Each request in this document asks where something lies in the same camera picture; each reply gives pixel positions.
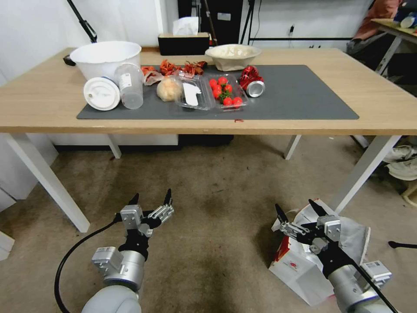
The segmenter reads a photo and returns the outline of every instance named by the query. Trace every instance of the tissue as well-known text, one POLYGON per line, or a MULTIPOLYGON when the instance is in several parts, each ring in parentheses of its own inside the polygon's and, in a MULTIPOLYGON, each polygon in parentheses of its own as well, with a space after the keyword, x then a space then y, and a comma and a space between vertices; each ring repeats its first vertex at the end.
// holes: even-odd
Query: tissue
POLYGON ((197 35, 199 31, 198 17, 183 17, 174 21, 172 28, 173 35, 188 36, 197 35))

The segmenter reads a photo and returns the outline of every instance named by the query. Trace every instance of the gray table mat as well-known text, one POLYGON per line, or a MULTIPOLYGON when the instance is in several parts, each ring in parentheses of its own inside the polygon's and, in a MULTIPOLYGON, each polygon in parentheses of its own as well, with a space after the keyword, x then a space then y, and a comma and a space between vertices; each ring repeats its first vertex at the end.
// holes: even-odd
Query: gray table mat
MULTIPOLYGON (((266 89, 259 98, 249 98, 249 105, 224 112, 180 107, 163 102, 156 86, 144 86, 144 103, 136 110, 121 103, 113 110, 98 111, 86 105, 77 119, 90 120, 355 120, 359 116, 305 65, 260 65, 266 89)), ((227 72, 236 78, 242 71, 227 72)), ((204 74, 224 73, 209 66, 204 74)))

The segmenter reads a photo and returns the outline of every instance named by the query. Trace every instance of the can lid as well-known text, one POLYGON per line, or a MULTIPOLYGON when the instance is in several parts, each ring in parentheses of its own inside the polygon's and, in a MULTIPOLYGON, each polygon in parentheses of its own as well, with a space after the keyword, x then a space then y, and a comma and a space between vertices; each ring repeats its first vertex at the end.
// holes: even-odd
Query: can lid
POLYGON ((94 77, 84 85, 84 98, 94 109, 108 111, 120 102, 120 90, 112 80, 94 77))
POLYGON ((253 98, 256 98, 262 95, 264 90, 265 90, 265 84, 263 81, 260 81, 260 80, 255 80, 246 87, 246 93, 253 98))

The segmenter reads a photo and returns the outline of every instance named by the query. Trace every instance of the white box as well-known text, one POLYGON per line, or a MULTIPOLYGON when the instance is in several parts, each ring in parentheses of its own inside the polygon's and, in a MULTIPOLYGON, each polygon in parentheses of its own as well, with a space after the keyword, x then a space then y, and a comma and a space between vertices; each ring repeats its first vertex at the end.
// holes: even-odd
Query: white box
MULTIPOLYGON (((315 200, 329 215, 338 216, 323 201, 315 200)), ((303 208, 294 218, 297 224, 317 221, 317 214, 310 205, 303 208)), ((361 264, 363 262, 371 229, 356 223, 346 217, 341 219, 341 242, 343 250, 361 264)), ((279 229, 278 219, 272 230, 279 229)), ((283 283, 290 287, 310 306, 315 306, 333 295, 333 286, 324 277, 323 265, 319 258, 313 254, 308 245, 299 243, 295 239, 285 236, 271 262, 269 270, 283 283)))

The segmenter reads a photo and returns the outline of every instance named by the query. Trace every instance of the white bucket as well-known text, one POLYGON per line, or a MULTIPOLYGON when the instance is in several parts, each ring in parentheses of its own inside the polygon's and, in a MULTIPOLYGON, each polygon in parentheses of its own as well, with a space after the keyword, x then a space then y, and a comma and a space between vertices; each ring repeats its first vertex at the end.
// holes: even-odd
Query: white bucket
POLYGON ((84 77, 106 76, 115 79, 114 71, 123 63, 131 63, 140 67, 140 51, 137 43, 127 41, 103 41, 82 46, 69 55, 84 77))

